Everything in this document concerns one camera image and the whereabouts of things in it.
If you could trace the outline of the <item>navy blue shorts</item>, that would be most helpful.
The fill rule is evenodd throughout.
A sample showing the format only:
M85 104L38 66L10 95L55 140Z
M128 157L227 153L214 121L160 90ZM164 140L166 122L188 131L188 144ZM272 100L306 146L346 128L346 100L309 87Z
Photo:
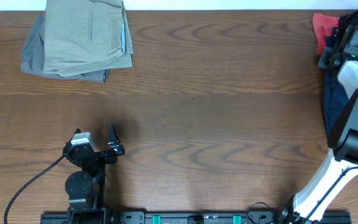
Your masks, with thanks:
M334 36L326 37L326 47L333 47L336 41L337 38ZM330 132L335 122L339 119L348 102L346 91L336 77L337 75L333 75L332 71L325 70L323 111L327 137L330 136Z

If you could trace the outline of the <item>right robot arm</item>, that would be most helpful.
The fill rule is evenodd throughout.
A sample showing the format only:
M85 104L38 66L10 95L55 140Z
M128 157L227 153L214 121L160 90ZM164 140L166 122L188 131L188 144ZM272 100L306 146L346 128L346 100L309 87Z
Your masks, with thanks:
M318 223L328 205L358 175L358 26L349 25L319 66L337 73L349 99L331 129L328 154L307 186L284 207L278 223Z

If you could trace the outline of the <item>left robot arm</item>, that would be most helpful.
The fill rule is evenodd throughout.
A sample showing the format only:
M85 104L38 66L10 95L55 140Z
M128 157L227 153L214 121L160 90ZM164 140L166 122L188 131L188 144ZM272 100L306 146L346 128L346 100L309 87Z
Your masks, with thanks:
M76 129L66 142L62 156L81 170L65 182L69 196L68 223L119 223L118 214L104 204L106 165L115 164L125 154L114 124L109 126L109 149L96 152L89 132Z

